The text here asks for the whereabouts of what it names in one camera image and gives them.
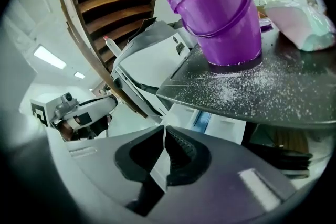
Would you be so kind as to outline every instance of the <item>robotic arm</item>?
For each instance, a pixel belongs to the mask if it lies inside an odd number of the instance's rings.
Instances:
[[[115,96],[108,95],[78,102],[70,93],[45,102],[50,96],[41,95],[30,100],[33,114],[46,127],[59,130],[66,141],[93,139],[108,129],[109,114],[117,105]]]

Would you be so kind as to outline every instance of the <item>person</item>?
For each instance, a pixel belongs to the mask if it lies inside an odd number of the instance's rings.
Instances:
[[[308,6],[311,6],[311,7],[315,8],[315,9],[319,8],[316,0],[307,0],[307,4],[308,4]]]

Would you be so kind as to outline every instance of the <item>purple bucket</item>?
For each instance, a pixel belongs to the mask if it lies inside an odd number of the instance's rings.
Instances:
[[[208,62],[227,66],[261,53],[261,32],[253,0],[168,0],[194,35]]]

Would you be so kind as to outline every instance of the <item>speckled gray surface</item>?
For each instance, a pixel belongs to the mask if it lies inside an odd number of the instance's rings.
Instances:
[[[336,49],[298,50],[274,29],[258,59],[213,67],[196,46],[157,95],[244,121],[298,128],[336,125]]]

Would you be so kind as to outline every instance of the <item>ceiling light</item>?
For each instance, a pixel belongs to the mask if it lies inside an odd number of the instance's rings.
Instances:
[[[54,67],[58,67],[59,69],[63,69],[67,65],[43,46],[39,46],[34,52],[34,55]]]
[[[75,77],[80,78],[80,79],[85,78],[85,76],[79,72],[76,72]]]

